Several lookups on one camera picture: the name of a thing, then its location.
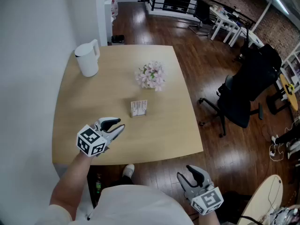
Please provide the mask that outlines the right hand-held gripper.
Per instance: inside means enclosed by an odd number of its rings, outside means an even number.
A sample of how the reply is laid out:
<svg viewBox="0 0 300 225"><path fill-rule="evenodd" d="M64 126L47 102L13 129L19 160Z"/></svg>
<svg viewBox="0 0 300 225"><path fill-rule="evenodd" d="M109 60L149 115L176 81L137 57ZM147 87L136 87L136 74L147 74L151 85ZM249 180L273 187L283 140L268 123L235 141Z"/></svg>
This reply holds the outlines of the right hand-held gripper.
<svg viewBox="0 0 300 225"><path fill-rule="evenodd" d="M177 172L177 179L185 191L185 196L190 201L190 205L201 215L206 215L218 209L224 202L224 199L219 187L215 187L210 180L209 174L202 168L194 165L186 165L186 168L192 173L197 186L193 187L180 172Z"/></svg>

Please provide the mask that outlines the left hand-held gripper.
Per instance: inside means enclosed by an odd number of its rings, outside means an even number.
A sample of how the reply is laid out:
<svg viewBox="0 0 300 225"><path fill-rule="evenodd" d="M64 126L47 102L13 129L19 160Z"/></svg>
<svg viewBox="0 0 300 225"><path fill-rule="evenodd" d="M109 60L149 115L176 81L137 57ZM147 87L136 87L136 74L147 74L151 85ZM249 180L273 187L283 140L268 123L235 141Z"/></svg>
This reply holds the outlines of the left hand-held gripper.
<svg viewBox="0 0 300 225"><path fill-rule="evenodd" d="M98 157L108 149L110 142L123 132L125 125L120 125L111 131L106 131L105 136L103 136L101 130L109 130L120 121L120 118L105 117L99 119L100 126L97 122L92 125L85 125L77 133L77 147L88 157Z"/></svg>

